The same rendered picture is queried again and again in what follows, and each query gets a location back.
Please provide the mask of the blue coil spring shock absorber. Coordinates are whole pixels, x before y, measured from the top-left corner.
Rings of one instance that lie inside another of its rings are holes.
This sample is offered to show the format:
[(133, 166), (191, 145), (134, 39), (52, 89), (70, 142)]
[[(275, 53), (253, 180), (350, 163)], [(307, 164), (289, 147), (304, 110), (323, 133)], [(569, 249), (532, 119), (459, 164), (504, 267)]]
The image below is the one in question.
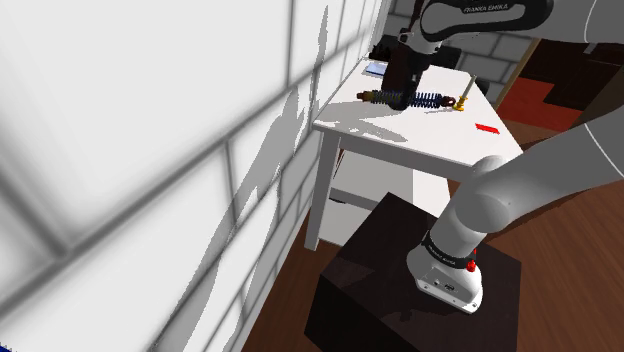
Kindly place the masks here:
[(356, 98), (373, 104), (387, 105), (394, 110), (405, 110), (408, 107), (418, 108), (446, 108), (453, 107), (456, 99), (451, 96), (444, 96), (440, 93), (414, 92), (405, 97), (401, 92), (372, 90), (362, 91), (356, 94)]

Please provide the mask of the white table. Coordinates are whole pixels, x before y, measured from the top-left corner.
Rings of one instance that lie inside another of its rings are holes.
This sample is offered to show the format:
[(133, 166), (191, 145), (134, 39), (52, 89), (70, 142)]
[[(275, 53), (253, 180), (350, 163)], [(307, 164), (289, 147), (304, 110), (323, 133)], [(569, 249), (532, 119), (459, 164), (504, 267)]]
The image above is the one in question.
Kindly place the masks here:
[[(356, 94), (380, 87), (363, 75), (363, 59), (312, 126), (322, 143), (304, 246), (344, 245), (387, 193), (439, 216), (448, 183), (461, 182), (485, 156), (513, 159), (522, 150), (482, 92), (471, 88), (463, 111), (410, 107), (395, 111)], [(496, 127), (500, 135), (477, 130)]]

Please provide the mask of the grey stick with yellow base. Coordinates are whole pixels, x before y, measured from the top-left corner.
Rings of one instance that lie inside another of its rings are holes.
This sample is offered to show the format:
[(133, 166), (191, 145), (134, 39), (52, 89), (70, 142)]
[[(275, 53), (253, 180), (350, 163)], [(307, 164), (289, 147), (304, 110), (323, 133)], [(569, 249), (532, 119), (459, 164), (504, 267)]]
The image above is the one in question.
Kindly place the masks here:
[(467, 95), (470, 92), (471, 88), (473, 87), (475, 81), (476, 81), (477, 76), (476, 75), (471, 75), (470, 76), (470, 81), (468, 82), (468, 84), (466, 85), (463, 93), (459, 96), (457, 102), (453, 105), (453, 109), (456, 111), (463, 111), (464, 110), (464, 105), (466, 100), (468, 99)]

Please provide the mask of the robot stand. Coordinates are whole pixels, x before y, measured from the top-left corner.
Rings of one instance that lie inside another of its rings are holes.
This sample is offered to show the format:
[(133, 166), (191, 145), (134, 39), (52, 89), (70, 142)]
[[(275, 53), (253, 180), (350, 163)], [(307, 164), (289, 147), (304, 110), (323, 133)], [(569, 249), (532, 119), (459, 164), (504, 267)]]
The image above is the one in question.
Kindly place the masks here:
[(408, 252), (435, 216), (388, 193), (320, 274), (305, 327), (322, 352), (517, 352), (520, 261), (482, 244), (473, 314), (420, 291)]

